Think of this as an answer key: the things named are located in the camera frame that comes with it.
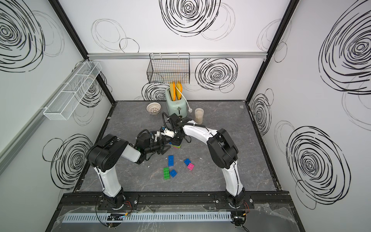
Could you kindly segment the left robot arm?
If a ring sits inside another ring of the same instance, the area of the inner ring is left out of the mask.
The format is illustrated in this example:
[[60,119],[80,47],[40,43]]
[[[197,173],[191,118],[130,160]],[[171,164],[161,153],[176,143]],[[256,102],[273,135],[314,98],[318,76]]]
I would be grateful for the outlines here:
[[165,154],[171,148],[169,142],[159,131],[145,129],[136,136],[135,144],[108,134],[88,150],[86,159],[98,174],[104,198],[113,209],[122,208],[125,202],[116,172],[118,160],[141,164],[154,154]]

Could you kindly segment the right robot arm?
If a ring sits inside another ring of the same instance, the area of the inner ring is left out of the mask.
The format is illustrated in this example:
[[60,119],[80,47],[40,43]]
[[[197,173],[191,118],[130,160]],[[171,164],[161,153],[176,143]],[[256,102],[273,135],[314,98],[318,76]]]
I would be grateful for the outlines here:
[[212,161],[221,168],[226,182],[226,192],[231,207],[238,208],[243,204],[245,189],[238,172],[239,150],[225,129],[214,130],[198,124],[190,118],[181,118],[177,114],[161,114],[164,132],[169,143],[179,148],[185,137],[197,139],[207,145]]

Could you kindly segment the long blue lego brick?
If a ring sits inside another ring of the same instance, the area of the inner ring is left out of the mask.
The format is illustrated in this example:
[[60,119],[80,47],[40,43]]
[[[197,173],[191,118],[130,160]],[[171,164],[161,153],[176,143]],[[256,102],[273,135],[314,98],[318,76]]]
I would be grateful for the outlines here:
[[173,155],[169,155],[168,156],[168,166],[169,167],[173,167],[174,166],[174,156]]

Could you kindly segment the dark green lego brick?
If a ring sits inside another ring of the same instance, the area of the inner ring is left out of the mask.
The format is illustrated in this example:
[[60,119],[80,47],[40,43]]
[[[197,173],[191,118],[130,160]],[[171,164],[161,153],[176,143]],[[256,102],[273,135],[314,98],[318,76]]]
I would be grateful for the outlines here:
[[169,168],[168,167],[163,168],[163,177],[164,177],[164,180],[170,179],[170,172],[169,172]]

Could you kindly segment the small blue lego brick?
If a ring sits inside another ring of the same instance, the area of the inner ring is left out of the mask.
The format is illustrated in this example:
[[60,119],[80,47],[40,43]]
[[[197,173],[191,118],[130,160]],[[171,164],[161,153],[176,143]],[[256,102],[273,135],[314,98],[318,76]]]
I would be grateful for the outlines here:
[[176,170],[171,170],[171,171],[169,172],[169,174],[170,174],[170,176],[171,176],[172,178],[174,178],[174,177],[177,175],[177,172],[176,172]]

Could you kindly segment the mint green toaster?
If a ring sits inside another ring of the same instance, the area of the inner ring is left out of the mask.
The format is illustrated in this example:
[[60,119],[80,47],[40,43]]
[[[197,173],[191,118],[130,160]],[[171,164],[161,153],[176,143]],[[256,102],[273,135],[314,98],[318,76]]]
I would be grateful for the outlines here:
[[169,115],[176,114],[181,118],[187,117],[187,104],[184,99],[172,101],[169,87],[165,90],[165,97]]

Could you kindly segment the clear jar with grains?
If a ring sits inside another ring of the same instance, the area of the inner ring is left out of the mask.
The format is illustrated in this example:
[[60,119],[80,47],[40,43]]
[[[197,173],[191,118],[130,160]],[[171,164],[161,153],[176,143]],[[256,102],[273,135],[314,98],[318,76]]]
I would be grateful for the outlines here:
[[202,108],[195,109],[195,122],[197,124],[203,123],[204,110]]

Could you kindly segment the small blue square brick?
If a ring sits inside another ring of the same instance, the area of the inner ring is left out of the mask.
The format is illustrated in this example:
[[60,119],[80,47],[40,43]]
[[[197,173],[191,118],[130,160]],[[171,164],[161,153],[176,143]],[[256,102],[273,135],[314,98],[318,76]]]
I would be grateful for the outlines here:
[[185,163],[186,166],[188,166],[191,163],[191,161],[189,159],[185,159],[184,163]]

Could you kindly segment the white strainer bowl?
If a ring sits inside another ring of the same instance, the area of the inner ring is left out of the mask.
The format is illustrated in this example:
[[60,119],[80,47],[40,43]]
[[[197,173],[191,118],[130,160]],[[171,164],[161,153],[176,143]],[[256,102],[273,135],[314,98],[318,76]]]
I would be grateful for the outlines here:
[[146,110],[151,115],[156,115],[161,111],[161,104],[158,102],[152,102],[147,105]]

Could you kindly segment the yellow toast slice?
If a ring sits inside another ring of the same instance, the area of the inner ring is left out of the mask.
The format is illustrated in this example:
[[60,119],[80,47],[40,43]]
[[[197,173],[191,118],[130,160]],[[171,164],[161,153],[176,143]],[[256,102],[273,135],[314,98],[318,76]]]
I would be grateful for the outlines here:
[[172,101],[175,101],[176,100],[176,86],[175,86],[175,82],[170,83],[169,86],[170,86],[171,100]]

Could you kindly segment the orange toast slice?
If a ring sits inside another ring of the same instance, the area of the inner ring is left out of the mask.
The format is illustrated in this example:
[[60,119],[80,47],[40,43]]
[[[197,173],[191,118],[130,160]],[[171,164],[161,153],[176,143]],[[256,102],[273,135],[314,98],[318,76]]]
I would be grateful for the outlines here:
[[178,100],[180,100],[182,98],[182,91],[183,91],[183,87],[182,87],[182,84],[180,82],[178,82],[176,85],[175,85],[175,89],[176,89],[176,97]]

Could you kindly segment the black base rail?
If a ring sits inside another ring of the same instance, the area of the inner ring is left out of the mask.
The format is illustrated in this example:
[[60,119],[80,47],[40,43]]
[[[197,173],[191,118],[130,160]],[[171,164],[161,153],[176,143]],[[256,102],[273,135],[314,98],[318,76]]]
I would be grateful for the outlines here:
[[225,191],[213,192],[124,192],[114,200],[102,192],[76,192],[62,196],[57,209],[63,206],[98,206],[99,209],[140,209],[144,206],[206,205],[216,209],[253,209],[257,204],[293,205],[287,191],[247,191],[237,203]]

